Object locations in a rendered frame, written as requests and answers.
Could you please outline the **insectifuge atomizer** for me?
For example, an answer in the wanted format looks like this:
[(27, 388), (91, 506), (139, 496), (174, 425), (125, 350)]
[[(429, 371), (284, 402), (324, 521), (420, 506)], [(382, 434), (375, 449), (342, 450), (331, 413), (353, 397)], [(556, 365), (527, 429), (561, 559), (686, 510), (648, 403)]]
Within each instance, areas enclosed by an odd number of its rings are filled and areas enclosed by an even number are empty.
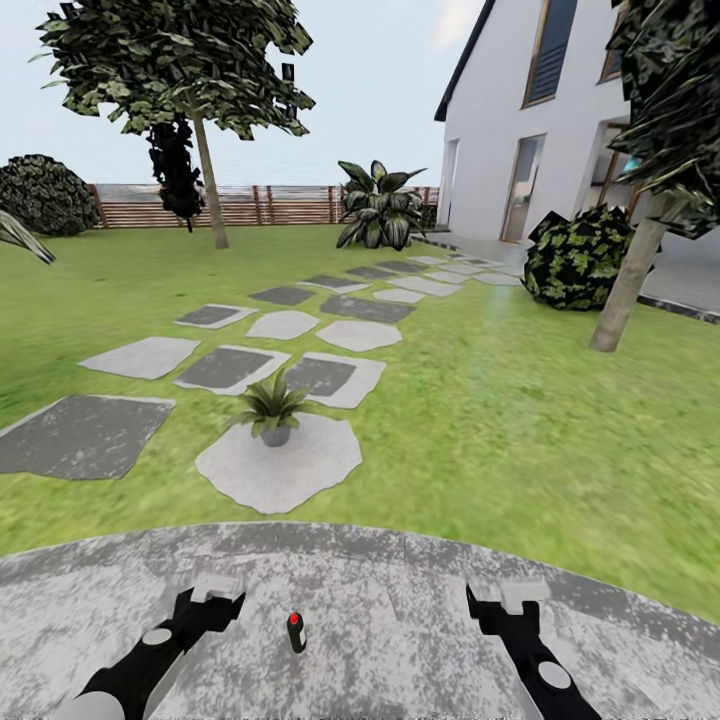
[(287, 628), (289, 630), (293, 651), (295, 651), (295, 653), (303, 652), (305, 647), (307, 647), (307, 638), (301, 615), (296, 612), (291, 613), (289, 619), (287, 619)]

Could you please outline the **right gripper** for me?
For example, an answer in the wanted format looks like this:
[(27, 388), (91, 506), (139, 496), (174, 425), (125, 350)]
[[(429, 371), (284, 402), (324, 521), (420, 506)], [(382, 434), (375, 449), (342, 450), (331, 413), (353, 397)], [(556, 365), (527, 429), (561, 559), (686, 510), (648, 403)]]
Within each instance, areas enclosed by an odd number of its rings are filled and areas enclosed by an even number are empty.
[(523, 615), (509, 615), (499, 602), (479, 602), (470, 587), (466, 586), (469, 612), (473, 619), (479, 619), (483, 635), (499, 635), (504, 646), (509, 647), (513, 637), (521, 633), (531, 633), (539, 637), (539, 608), (533, 601), (523, 601)]

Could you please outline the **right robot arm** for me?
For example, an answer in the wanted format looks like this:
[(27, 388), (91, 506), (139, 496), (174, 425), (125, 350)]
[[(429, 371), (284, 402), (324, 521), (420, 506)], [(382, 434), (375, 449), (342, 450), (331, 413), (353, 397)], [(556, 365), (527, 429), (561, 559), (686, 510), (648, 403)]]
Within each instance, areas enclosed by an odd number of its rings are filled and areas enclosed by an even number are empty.
[(466, 586), (469, 612), (483, 635), (499, 635), (517, 668), (520, 697), (528, 720), (602, 720), (576, 693), (575, 682), (555, 654), (538, 639), (538, 602), (551, 592), (544, 584), (504, 583), (505, 600), (479, 602)]

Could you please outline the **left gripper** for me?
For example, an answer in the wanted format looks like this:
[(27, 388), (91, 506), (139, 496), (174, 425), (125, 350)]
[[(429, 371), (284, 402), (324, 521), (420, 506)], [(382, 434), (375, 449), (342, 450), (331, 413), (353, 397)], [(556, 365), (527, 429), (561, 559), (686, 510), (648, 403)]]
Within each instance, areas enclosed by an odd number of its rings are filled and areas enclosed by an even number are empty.
[(247, 598), (247, 593), (241, 593), (233, 601), (231, 598), (214, 597), (205, 603), (193, 603), (191, 591), (181, 593), (180, 600), (175, 606), (173, 619), (177, 615), (191, 615), (199, 626), (197, 641), (207, 631), (222, 632), (228, 627), (229, 621), (235, 621), (241, 614), (241, 607)]

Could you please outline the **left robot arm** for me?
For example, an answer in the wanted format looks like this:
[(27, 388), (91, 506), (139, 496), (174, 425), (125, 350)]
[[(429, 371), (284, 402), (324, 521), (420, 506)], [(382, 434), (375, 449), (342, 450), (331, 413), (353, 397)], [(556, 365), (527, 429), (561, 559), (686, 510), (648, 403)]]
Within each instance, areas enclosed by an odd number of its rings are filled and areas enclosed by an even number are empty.
[[(222, 632), (241, 614), (247, 593), (234, 577), (200, 574), (179, 595), (173, 619), (145, 633), (138, 647), (111, 669), (99, 669), (86, 692), (50, 720), (149, 720), (179, 679), (184, 656), (207, 631)], [(238, 595), (214, 597), (211, 591)]]

